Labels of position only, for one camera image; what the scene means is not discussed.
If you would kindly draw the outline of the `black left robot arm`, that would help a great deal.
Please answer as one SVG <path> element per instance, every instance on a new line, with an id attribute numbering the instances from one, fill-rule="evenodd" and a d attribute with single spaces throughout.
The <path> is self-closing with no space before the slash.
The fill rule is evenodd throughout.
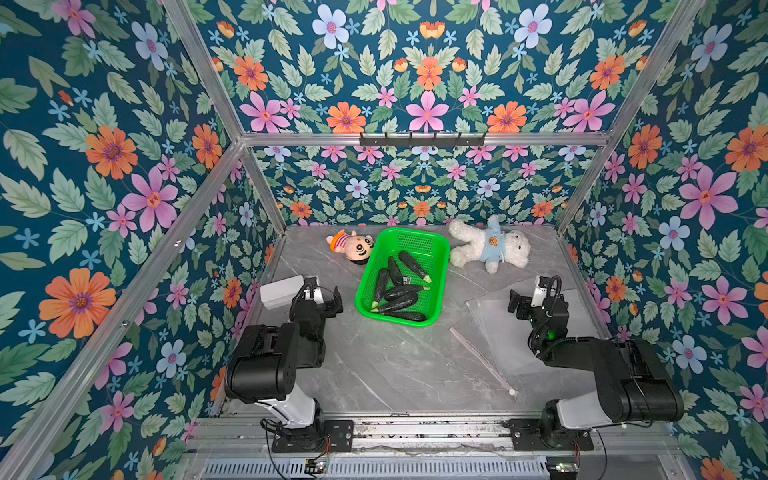
<path id="1" fill-rule="evenodd" d="M 304 280 L 289 300 L 283 324 L 243 330 L 224 389 L 229 399 L 255 404 L 272 415 L 276 434 L 319 436 L 324 433 L 322 409 L 297 386 L 297 372 L 323 365 L 326 322 L 344 310 L 343 300 L 338 288 L 323 287 L 315 277 Z"/>

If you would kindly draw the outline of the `green plastic basket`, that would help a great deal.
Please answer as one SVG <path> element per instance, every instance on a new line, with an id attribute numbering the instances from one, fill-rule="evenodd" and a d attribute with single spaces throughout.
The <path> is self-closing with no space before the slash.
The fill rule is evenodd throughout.
<path id="1" fill-rule="evenodd" d="M 410 253 L 425 268 L 432 282 L 423 281 L 404 266 L 398 258 L 400 251 Z M 405 228 L 389 228 L 382 231 L 376 239 L 375 247 L 360 280 L 355 299 L 358 313 L 368 319 L 414 328 L 426 328 L 435 324 L 441 316 L 446 291 L 449 253 L 448 240 L 437 233 Z M 387 268 L 390 256 L 400 267 L 405 285 L 422 285 L 430 288 L 429 291 L 418 293 L 419 300 L 414 306 L 401 310 L 422 313 L 427 317 L 425 322 L 411 322 L 371 312 L 377 274 L 380 269 Z"/>

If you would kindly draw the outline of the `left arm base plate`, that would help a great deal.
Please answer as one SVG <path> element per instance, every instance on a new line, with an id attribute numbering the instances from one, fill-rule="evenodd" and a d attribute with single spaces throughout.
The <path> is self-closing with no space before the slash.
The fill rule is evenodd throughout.
<path id="1" fill-rule="evenodd" d="M 352 450 L 354 422 L 325 420 L 296 429 L 279 429 L 271 450 L 276 453 L 348 453 Z"/>

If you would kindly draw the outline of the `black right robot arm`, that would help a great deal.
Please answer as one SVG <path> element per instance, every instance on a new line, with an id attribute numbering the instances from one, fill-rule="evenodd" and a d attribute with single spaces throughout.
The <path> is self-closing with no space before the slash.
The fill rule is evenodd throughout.
<path id="1" fill-rule="evenodd" d="M 560 276 L 537 277 L 531 296 L 511 290 L 507 310 L 530 324 L 527 346 L 536 359 L 594 376 L 593 391 L 546 404 L 538 426 L 541 439 L 554 442 L 593 429 L 682 419 L 682 395 L 649 342 L 568 335 L 569 303 Z"/>

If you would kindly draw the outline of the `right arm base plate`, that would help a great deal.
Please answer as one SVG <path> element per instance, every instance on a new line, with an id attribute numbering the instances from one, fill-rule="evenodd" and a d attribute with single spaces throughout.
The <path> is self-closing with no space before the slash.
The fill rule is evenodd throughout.
<path id="1" fill-rule="evenodd" d="M 540 419 L 510 419 L 505 425 L 511 433 L 516 451 L 593 451 L 594 442 L 588 430 L 570 430 L 559 423 Z"/>

